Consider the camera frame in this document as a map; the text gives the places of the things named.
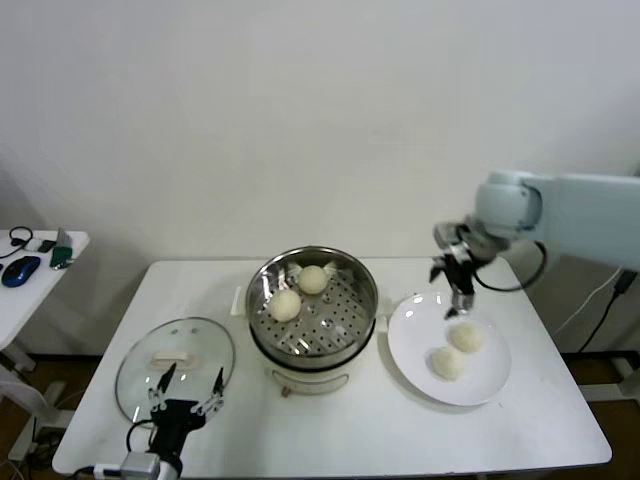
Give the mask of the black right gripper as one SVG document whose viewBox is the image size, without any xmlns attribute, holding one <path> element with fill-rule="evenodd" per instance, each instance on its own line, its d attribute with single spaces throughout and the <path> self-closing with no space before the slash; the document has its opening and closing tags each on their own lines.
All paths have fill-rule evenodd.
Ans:
<svg viewBox="0 0 640 480">
<path fill-rule="evenodd" d="M 474 305 L 473 278 L 483 266 L 494 260 L 494 249 L 465 241 L 446 240 L 443 255 L 434 256 L 429 271 L 429 281 L 434 282 L 444 274 L 453 290 L 451 304 L 445 314 L 446 319 L 467 315 Z"/>
</svg>

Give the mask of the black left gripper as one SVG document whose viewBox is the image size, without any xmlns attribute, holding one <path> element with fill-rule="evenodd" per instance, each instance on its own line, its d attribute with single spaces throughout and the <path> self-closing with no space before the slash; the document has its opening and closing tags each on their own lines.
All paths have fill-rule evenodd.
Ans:
<svg viewBox="0 0 640 480">
<path fill-rule="evenodd" d="M 165 394 L 176 371 L 177 363 L 160 377 L 154 388 L 147 390 L 151 420 L 156 433 L 149 451 L 167 463 L 179 463 L 187 436 L 205 425 L 204 416 L 215 415 L 224 406 L 224 368 L 219 369 L 210 396 L 201 402 L 168 399 Z"/>
</svg>

